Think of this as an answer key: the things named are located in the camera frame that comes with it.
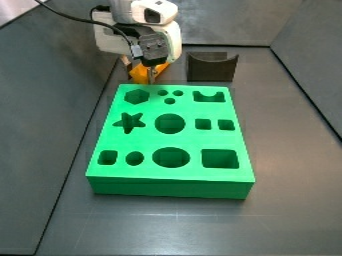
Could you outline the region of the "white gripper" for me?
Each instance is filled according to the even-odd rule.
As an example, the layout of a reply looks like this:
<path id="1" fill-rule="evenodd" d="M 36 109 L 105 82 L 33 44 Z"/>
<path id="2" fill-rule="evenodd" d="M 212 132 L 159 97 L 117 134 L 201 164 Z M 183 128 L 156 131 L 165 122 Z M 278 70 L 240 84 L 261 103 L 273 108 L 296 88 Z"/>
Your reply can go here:
<path id="1" fill-rule="evenodd" d="M 109 7 L 92 11 L 92 19 L 117 28 L 137 46 L 143 35 L 163 35 L 168 47 L 165 62 L 172 63 L 181 54 L 180 27 L 175 21 L 177 6 L 168 0 L 108 0 L 108 3 Z M 141 61 L 140 46 L 137 52 Z M 155 66 L 151 66 L 147 68 L 147 83 L 153 82 Z"/>

